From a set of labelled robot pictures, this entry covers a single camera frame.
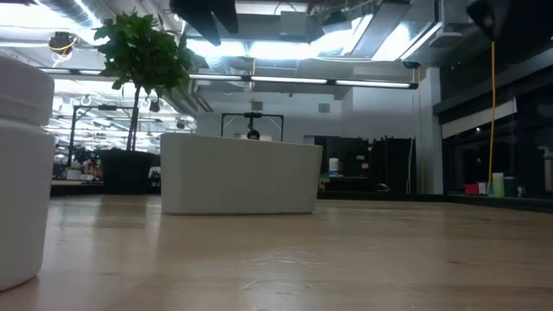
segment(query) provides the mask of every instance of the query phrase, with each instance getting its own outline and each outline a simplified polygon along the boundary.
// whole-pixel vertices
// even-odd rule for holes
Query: potted tree
[[[185,87],[192,57],[186,48],[183,35],[177,45],[173,34],[157,30],[158,21],[152,15],[137,13],[122,14],[105,20],[103,27],[96,29],[94,39],[108,38],[98,46],[105,56],[104,77],[115,77],[112,88],[120,90],[127,82],[136,88],[134,109],[130,120],[126,150],[112,149],[101,153],[106,191],[112,194],[146,194],[148,173],[153,155],[134,150],[138,127],[138,102],[140,92],[148,96],[156,91],[157,100],[152,100],[150,110],[159,111],[159,99],[163,91]]]

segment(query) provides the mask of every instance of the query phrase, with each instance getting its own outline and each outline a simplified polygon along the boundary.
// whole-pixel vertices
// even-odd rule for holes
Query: person
[[[250,129],[247,136],[248,136],[248,139],[251,139],[251,140],[259,140],[259,137],[261,137],[261,135],[259,135],[259,132],[254,129]]]

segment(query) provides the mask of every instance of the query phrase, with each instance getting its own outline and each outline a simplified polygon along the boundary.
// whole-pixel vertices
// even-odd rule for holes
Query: white column
[[[443,194],[442,127],[433,106],[442,100],[440,69],[428,68],[420,85],[416,140],[417,189],[420,194]]]

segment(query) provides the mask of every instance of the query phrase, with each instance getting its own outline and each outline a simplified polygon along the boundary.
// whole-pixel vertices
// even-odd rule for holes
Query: red object
[[[478,184],[465,185],[465,194],[478,194]]]

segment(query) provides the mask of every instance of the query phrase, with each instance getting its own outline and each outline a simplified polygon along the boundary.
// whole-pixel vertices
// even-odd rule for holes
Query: green leaves
[[[194,54],[186,48],[186,36],[181,36],[177,46],[172,34],[154,29],[157,24],[153,15],[133,12],[116,16],[115,21],[105,20],[104,26],[96,29],[95,40],[109,38],[97,49],[105,56],[100,75],[117,78],[113,89],[132,81],[149,95],[156,90],[162,96],[164,90],[188,86]]]

